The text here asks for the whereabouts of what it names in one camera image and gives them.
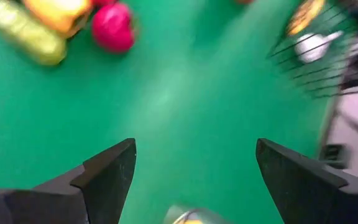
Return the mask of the green cucumber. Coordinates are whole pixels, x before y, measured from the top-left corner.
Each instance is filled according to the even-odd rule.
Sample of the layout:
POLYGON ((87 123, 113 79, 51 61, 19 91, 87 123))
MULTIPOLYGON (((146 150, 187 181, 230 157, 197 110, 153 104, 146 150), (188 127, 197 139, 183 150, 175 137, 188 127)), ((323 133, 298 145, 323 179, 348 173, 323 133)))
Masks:
POLYGON ((41 65, 58 65, 67 56, 66 40, 13 0, 0 0, 0 34, 41 65))

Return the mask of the clear plastic bin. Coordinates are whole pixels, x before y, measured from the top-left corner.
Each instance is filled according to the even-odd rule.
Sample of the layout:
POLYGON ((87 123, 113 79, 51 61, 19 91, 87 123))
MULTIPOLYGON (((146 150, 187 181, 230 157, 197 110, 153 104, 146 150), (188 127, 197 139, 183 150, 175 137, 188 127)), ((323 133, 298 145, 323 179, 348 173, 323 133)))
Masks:
POLYGON ((172 205, 163 219, 163 224, 173 224, 181 219, 199 219, 204 224, 232 224, 219 214, 203 207, 191 207, 184 204, 172 205))

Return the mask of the yellow corn cob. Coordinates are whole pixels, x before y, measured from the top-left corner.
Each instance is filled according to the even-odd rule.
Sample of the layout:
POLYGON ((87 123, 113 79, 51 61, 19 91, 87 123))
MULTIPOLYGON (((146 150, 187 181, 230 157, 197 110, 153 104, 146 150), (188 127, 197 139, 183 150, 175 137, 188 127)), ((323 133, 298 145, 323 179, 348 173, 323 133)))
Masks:
POLYGON ((322 10, 326 0, 305 0, 292 15, 287 34, 296 35, 304 30, 322 10))

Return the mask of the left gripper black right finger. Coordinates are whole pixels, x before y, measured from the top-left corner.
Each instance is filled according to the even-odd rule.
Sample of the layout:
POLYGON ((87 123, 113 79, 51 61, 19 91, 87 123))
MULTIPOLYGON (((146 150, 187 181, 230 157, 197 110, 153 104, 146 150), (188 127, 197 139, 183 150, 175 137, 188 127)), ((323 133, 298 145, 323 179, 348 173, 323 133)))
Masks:
POLYGON ((265 138, 255 156, 285 224, 358 224, 358 177, 265 138))

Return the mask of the white garlic bulb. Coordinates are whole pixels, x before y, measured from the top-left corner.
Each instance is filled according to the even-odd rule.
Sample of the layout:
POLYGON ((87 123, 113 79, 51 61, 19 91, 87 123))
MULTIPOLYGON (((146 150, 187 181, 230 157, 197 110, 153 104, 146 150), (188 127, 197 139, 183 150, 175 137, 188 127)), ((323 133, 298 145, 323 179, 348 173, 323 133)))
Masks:
POLYGON ((343 35, 343 31, 337 31, 329 35, 305 34, 298 38, 295 44, 295 53, 303 63, 311 63, 321 59, 328 51, 331 42, 343 35))

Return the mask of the red apple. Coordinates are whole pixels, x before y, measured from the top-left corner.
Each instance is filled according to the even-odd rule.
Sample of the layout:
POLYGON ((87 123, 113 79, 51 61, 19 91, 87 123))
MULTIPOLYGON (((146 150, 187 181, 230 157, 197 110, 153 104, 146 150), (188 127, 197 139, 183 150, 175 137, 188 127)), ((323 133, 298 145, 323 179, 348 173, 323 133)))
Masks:
POLYGON ((101 7, 93 17, 95 42, 112 53, 124 53, 135 44, 133 14, 127 4, 114 2, 101 7))

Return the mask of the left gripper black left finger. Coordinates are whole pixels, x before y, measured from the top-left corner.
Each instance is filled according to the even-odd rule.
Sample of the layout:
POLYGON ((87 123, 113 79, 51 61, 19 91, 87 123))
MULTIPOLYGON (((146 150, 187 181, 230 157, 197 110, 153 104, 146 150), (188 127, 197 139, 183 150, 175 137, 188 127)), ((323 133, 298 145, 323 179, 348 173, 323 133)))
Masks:
POLYGON ((127 138, 32 189, 0 189, 0 224, 118 224, 136 155, 127 138))

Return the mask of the yellow bell pepper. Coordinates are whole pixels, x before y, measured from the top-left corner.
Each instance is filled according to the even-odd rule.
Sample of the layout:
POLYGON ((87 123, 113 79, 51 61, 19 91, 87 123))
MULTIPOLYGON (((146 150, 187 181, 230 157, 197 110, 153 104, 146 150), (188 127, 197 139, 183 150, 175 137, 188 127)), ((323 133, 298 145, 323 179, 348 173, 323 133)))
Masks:
POLYGON ((70 38, 86 25, 92 11, 91 0, 22 0, 41 22, 70 38))

